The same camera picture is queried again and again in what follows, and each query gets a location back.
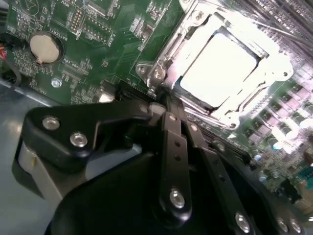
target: black cable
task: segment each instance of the black cable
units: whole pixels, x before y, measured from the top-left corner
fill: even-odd
[[[12,86],[7,88],[3,92],[0,92],[0,97],[6,96],[10,92],[14,91],[22,82],[22,76],[21,76],[18,68],[14,65],[14,63],[12,61],[10,61],[8,58],[5,58],[3,61],[13,71],[13,73],[15,74],[15,79],[16,80],[15,80],[15,83]]]

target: screw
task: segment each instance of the screw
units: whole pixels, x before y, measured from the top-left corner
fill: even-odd
[[[176,117],[174,116],[174,114],[170,114],[170,120],[176,121]]]
[[[43,126],[45,129],[53,131],[60,127],[60,122],[55,117],[46,117],[43,119]]]
[[[51,85],[54,87],[54,88],[59,88],[62,86],[62,80],[60,78],[52,78],[51,79]]]
[[[144,74],[146,72],[146,68],[143,66],[140,66],[138,71],[139,71],[139,73]]]
[[[236,223],[239,228],[244,231],[246,234],[250,232],[250,225],[247,219],[240,213],[236,213],[235,215]]]
[[[279,227],[284,231],[284,232],[288,232],[288,227],[285,224],[285,222],[282,219],[278,219],[277,220]]]
[[[191,127],[191,129],[193,131],[197,131],[198,130],[197,126],[195,126],[194,124],[191,124],[190,127]]]
[[[236,125],[235,123],[232,123],[232,124],[229,125],[229,127],[230,127],[231,129],[236,128],[236,126],[237,126],[237,125]]]
[[[257,154],[257,155],[254,156],[254,159],[255,159],[257,162],[259,162],[260,160],[262,160],[262,155]]]
[[[171,190],[170,200],[176,208],[183,208],[185,205],[185,199],[177,189]]]
[[[220,151],[222,151],[222,152],[225,151],[225,146],[224,146],[224,144],[218,143],[218,144],[217,144],[217,147],[218,147],[218,149],[219,149]]]
[[[202,16],[203,16],[203,12],[200,11],[199,14],[196,16],[196,20],[197,21],[200,20],[202,18]]]
[[[156,68],[153,76],[155,79],[163,79],[165,77],[164,71],[161,68]]]
[[[75,146],[75,147],[85,147],[88,143],[87,137],[82,133],[74,133],[69,137],[69,141]]]
[[[298,225],[297,221],[295,219],[291,219],[290,220],[291,226],[293,227],[293,229],[297,232],[297,233],[301,233],[301,228]]]

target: electrolytic capacitor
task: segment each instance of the electrolytic capacitor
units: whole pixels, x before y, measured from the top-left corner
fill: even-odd
[[[270,136],[268,138],[268,144],[272,147],[274,150],[279,150],[283,148],[283,145],[281,142],[279,142],[274,136]]]
[[[292,120],[301,128],[306,128],[310,125],[310,119],[303,117],[300,114],[296,114]]]
[[[313,115],[313,104],[311,103],[306,104],[305,111],[307,111],[310,115]]]
[[[266,180],[268,179],[268,176],[266,174],[264,174],[263,171],[260,171],[258,173],[258,178],[259,178],[259,181],[262,182],[262,183],[265,183]]]
[[[303,159],[309,166],[313,166],[313,156],[309,154],[307,151],[303,153]]]
[[[256,162],[262,160],[262,153],[260,153],[257,149],[251,150],[251,156]]]
[[[286,136],[287,139],[292,140],[298,136],[297,130],[292,130],[289,126],[282,123],[279,127],[281,132]]]

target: black plastic bracket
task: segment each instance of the black plastic bracket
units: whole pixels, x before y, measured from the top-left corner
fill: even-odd
[[[56,118],[60,127],[47,130],[43,126],[46,117]],[[39,157],[47,159],[63,171],[74,172],[82,169],[95,152],[97,136],[104,126],[145,122],[151,117],[148,104],[137,100],[36,108],[25,117],[22,141]],[[88,140],[86,146],[71,144],[70,136],[73,133],[83,133]]]
[[[222,206],[224,217],[230,230],[237,235],[253,235],[255,234],[254,227],[250,221],[246,210],[244,209],[240,198],[233,186],[232,181],[221,161],[220,156],[215,150],[210,150],[204,141],[201,131],[192,123],[186,123],[188,140],[196,150],[198,156],[201,157],[206,173],[208,174],[214,191],[218,196],[219,203]],[[223,143],[220,143],[221,148],[225,148]],[[236,217],[242,216],[245,218],[246,230],[240,229]]]
[[[165,112],[161,121],[159,204],[172,226],[180,227],[192,212],[187,140],[181,136],[181,121],[176,115]]]
[[[254,198],[254,203],[245,205],[245,208],[250,209],[248,213],[250,217],[254,218],[256,226],[266,228],[267,234],[305,234],[305,229],[288,207],[258,181],[248,167],[238,158],[233,157],[233,153],[227,147],[221,148],[221,144],[223,143],[220,141],[214,141],[212,147],[216,149],[224,165],[227,166],[228,172],[232,172],[231,177],[237,179],[239,175],[242,178],[240,182],[244,182],[244,184],[241,183],[241,190],[238,191],[241,194],[241,201],[247,201],[243,198],[249,196]],[[294,222],[296,222],[300,232],[295,230]]]

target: cpu socket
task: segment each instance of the cpu socket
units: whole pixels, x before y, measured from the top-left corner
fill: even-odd
[[[236,129],[275,81],[292,76],[289,57],[238,12],[204,1],[181,6],[186,14],[176,31],[152,65],[136,66],[137,74],[150,94],[166,89],[187,112]]]

